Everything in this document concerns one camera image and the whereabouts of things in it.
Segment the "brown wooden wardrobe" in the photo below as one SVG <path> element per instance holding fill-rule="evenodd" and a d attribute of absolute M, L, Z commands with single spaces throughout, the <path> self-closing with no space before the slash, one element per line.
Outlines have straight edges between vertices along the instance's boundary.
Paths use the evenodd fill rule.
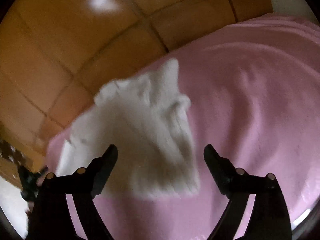
<path fill-rule="evenodd" d="M 103 84 L 272 12 L 271 0 L 14 0 L 1 21 L 1 129 L 39 159 Z"/>

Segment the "white knitted sweater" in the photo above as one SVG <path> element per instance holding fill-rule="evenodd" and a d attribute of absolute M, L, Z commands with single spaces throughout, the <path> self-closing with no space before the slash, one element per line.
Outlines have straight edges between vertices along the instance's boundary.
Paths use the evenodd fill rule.
<path fill-rule="evenodd" d="M 152 199 L 197 194 L 190 100 L 179 91 L 178 72 L 178 61 L 169 59 L 157 70 L 104 85 L 94 106 L 72 123 L 57 175 L 86 167 L 115 145 L 118 160 L 104 195 Z"/>

